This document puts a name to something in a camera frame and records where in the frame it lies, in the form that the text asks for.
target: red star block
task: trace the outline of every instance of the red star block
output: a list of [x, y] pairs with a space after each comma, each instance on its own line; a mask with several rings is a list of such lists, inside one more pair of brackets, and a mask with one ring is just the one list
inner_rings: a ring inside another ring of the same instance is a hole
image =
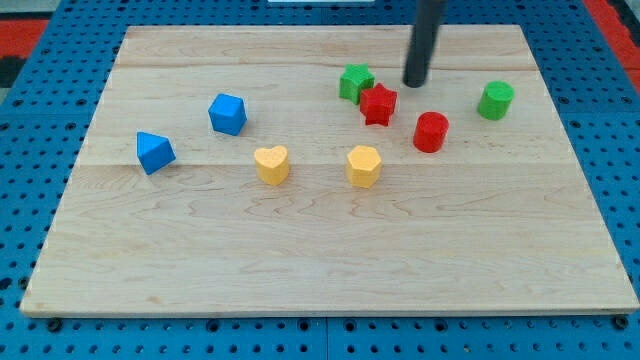
[[389, 119], [396, 110], [398, 93], [378, 83], [371, 89], [362, 90], [360, 112], [364, 114], [366, 125], [389, 126]]

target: blue pegboard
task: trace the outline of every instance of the blue pegboard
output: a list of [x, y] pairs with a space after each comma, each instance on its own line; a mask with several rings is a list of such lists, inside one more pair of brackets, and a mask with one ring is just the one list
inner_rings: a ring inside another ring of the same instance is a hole
[[[63, 0], [0, 107], [0, 358], [637, 358], [640, 316], [28, 319], [23, 288], [128, 25], [409, 24], [414, 0]], [[640, 99], [579, 0], [449, 0], [452, 24], [519, 24], [636, 291]]]

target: blue hexagonal block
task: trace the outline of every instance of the blue hexagonal block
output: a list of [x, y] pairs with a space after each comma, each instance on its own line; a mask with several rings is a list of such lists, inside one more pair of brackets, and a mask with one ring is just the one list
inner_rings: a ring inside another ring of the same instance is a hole
[[213, 130], [237, 136], [247, 121], [244, 101], [239, 97], [218, 94], [209, 107], [209, 118]]
[[165, 167], [176, 159], [169, 139], [164, 136], [138, 132], [138, 159], [147, 175]]

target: plastic block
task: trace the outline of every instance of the plastic block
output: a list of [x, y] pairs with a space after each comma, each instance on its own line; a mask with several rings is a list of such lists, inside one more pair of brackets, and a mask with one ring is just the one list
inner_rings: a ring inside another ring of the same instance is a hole
[[253, 153], [258, 178], [273, 186], [280, 185], [289, 176], [287, 148], [278, 145], [271, 149], [259, 148]]
[[507, 114], [514, 95], [511, 85], [503, 81], [492, 81], [484, 88], [478, 112], [485, 119], [500, 120]]
[[398, 93], [378, 83], [360, 94], [360, 112], [365, 116], [365, 124], [389, 126], [391, 115], [396, 110]]
[[378, 150], [358, 145], [347, 155], [347, 179], [353, 186], [370, 188], [378, 181], [382, 170], [382, 158]]
[[169, 139], [164, 136], [138, 132], [138, 159], [147, 175], [168, 165], [176, 159]]
[[369, 72], [367, 64], [347, 64], [340, 76], [340, 98], [349, 99], [354, 104], [360, 103], [360, 93], [373, 87], [375, 77]]
[[446, 116], [438, 112], [426, 112], [418, 118], [413, 145], [422, 152], [437, 152], [442, 148], [448, 130], [449, 120]]
[[247, 121], [244, 101], [232, 95], [218, 94], [209, 107], [209, 118], [214, 131], [237, 136]]

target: yellow heart block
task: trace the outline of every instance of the yellow heart block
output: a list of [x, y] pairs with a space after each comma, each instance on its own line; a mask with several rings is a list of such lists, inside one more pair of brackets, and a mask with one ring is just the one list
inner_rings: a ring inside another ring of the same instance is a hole
[[372, 187], [381, 170], [382, 158], [376, 148], [358, 145], [347, 155], [347, 179], [353, 186]]
[[289, 176], [287, 148], [278, 145], [271, 149], [259, 148], [253, 153], [258, 178], [269, 185], [280, 185]]

